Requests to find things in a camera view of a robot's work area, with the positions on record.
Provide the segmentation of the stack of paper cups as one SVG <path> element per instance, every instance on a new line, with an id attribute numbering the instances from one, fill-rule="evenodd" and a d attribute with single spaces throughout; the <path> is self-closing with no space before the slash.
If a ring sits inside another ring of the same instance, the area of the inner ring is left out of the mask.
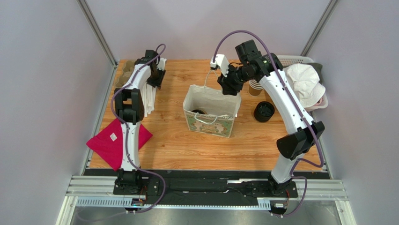
<path id="1" fill-rule="evenodd" d="M 249 88 L 248 88 L 249 95 L 253 97 L 259 96 L 263 90 L 264 88 L 260 85 L 260 83 L 256 82 L 255 80 L 249 81 Z"/>

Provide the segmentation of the stack of pulp cup carriers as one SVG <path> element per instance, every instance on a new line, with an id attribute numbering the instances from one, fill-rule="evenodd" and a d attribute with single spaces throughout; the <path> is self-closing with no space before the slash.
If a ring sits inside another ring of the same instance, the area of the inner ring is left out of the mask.
<path id="1" fill-rule="evenodd" d="M 134 67 L 135 62 L 133 60 L 127 60 L 122 64 L 122 74 L 116 79 L 115 88 L 122 88 L 128 82 L 134 72 Z"/>

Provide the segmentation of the green white paper bag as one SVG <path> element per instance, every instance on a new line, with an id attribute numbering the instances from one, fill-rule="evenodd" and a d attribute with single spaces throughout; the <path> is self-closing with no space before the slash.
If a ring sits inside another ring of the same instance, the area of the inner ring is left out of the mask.
<path id="1" fill-rule="evenodd" d="M 242 98 L 223 95 L 221 90 L 203 85 L 190 85 L 183 101 L 183 111 L 188 129 L 193 132 L 230 138 L 234 122 L 238 116 Z M 207 114 L 193 113 L 201 109 Z"/>

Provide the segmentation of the black cup lid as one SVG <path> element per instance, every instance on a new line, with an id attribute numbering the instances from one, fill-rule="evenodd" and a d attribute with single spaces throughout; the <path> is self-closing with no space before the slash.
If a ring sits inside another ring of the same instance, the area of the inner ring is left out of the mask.
<path id="1" fill-rule="evenodd" d="M 206 111 L 201 110 L 201 109 L 194 109 L 194 110 L 192 110 L 192 112 L 193 112 L 193 113 L 198 113 L 198 114 L 207 114 Z"/>

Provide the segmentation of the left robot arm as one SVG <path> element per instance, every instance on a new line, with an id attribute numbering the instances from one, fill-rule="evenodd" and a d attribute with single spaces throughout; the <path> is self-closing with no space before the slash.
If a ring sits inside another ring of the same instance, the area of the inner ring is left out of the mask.
<path id="1" fill-rule="evenodd" d="M 122 129 L 123 158 L 117 170 L 113 193 L 138 195 L 144 190 L 139 160 L 139 132 L 145 117 L 143 88 L 160 88 L 165 75 L 166 59 L 155 50 L 146 50 L 144 57 L 127 62 L 124 74 L 115 84 L 113 112 Z"/>

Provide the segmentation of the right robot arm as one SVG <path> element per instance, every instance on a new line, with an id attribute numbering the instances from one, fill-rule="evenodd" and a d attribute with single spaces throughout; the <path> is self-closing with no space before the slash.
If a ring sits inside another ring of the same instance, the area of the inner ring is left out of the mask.
<path id="1" fill-rule="evenodd" d="M 293 179 L 293 171 L 312 146 L 321 151 L 319 138 L 325 130 L 322 122 L 315 122 L 294 94 L 278 57 L 267 51 L 263 55 L 253 40 L 236 46 L 240 65 L 235 67 L 218 52 L 210 62 L 213 70 L 220 69 L 218 83 L 224 95 L 236 96 L 247 81 L 256 80 L 272 99 L 280 113 L 287 135 L 277 140 L 278 161 L 268 175 L 268 190 L 280 195 Z"/>

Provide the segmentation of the white paper straws bundle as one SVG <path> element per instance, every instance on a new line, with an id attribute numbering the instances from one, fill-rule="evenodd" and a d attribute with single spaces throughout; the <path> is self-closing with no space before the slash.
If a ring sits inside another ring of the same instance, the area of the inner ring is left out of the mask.
<path id="1" fill-rule="evenodd" d="M 157 88 L 149 84 L 145 84 L 143 89 L 144 117 L 148 117 L 155 110 L 155 97 Z"/>

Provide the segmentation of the white plastic basket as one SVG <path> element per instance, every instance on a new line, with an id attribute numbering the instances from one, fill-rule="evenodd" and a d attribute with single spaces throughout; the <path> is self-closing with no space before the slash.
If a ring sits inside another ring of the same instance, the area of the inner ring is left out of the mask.
<path id="1" fill-rule="evenodd" d="M 303 56 L 279 55 L 278 58 L 279 58 L 281 64 L 283 65 L 283 69 L 290 65 L 297 64 L 297 63 L 308 64 L 308 63 L 314 62 L 314 60 L 312 60 L 311 58 L 303 57 Z M 324 101 L 325 102 L 324 102 L 323 106 L 318 109 L 325 109 L 329 105 L 326 93 L 324 95 Z"/>

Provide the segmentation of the white bucket hat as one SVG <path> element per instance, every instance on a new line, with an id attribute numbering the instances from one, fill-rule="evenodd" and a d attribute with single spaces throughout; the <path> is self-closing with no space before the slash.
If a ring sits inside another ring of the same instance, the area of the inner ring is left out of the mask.
<path id="1" fill-rule="evenodd" d="M 325 87 L 310 64 L 293 64 L 283 69 L 287 81 L 303 108 L 311 112 L 324 104 Z"/>

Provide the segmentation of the red folded cloth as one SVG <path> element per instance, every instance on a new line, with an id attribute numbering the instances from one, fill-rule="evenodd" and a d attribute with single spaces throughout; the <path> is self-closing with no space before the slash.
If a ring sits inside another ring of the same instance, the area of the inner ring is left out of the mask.
<path id="1" fill-rule="evenodd" d="M 140 169 L 139 149 L 153 135 L 140 123 L 129 123 L 129 129 L 115 119 L 86 145 L 96 152 L 113 170 L 135 171 Z"/>

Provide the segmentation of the dark green cloth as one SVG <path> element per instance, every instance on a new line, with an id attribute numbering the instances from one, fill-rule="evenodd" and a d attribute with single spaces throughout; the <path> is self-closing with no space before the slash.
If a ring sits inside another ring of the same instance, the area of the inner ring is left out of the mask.
<path id="1" fill-rule="evenodd" d="M 315 62 L 308 63 L 308 65 L 311 65 L 315 69 L 315 71 L 318 74 L 320 80 L 322 80 L 322 68 L 323 68 L 323 65 L 320 64 L 320 63 L 315 63 Z"/>

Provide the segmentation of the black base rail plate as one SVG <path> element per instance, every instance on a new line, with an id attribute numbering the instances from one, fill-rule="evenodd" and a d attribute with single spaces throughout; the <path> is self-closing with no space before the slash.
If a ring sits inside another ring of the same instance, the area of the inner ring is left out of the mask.
<path id="1" fill-rule="evenodd" d="M 87 169 L 84 176 L 110 177 L 111 194 L 127 205 L 255 206 L 258 198 L 287 200 L 299 196 L 299 182 L 270 182 L 270 171 L 151 170 L 150 173 Z"/>

